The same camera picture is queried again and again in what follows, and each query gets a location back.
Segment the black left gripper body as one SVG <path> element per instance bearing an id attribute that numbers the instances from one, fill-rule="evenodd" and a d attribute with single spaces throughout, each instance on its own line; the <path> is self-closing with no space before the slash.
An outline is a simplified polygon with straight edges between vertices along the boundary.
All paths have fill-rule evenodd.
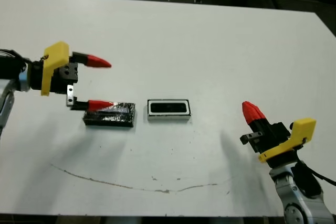
<path id="1" fill-rule="evenodd" d="M 41 90 L 43 79 L 43 62 L 34 61 L 28 66 L 30 88 Z M 78 82 L 78 64 L 70 62 L 54 70 L 51 78 L 50 93 L 67 94 L 67 86 Z"/>

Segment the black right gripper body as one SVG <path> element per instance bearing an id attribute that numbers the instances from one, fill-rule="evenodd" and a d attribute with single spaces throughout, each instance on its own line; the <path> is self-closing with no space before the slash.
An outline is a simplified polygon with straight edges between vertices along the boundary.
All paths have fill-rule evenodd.
<path id="1" fill-rule="evenodd" d="M 284 143 L 290 137 L 290 132 L 282 122 L 251 122 L 248 124 L 252 133 L 240 137 L 243 145 L 249 143 L 255 153 L 263 152 Z M 266 161 L 270 168 L 277 168 L 299 160 L 296 150 L 286 151 Z"/>

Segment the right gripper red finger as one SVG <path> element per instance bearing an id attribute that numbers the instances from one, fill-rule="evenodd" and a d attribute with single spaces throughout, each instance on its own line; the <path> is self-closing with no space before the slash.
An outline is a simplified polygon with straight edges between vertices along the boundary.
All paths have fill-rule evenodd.
<path id="1" fill-rule="evenodd" d="M 270 126 L 260 109 L 248 101 L 245 102 L 245 120 L 253 132 L 265 132 Z"/>
<path id="2" fill-rule="evenodd" d="M 264 114 L 260 111 L 260 109 L 251 102 L 244 101 L 242 103 L 242 110 L 246 123 L 252 131 L 260 131 L 260 123 L 264 119 Z"/>

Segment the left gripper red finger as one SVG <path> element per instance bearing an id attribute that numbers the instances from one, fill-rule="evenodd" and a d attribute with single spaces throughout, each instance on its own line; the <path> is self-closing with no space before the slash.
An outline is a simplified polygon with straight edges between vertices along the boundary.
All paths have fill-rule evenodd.
<path id="1" fill-rule="evenodd" d="M 101 101 L 101 100 L 89 100 L 87 102 L 76 101 L 71 110 L 75 111 L 99 111 L 104 108 L 113 106 L 113 102 Z"/>
<path id="2" fill-rule="evenodd" d="M 83 64 L 93 68 L 111 68 L 112 65 L 106 60 L 94 55 L 83 54 L 79 52 L 72 53 L 72 62 Z"/>

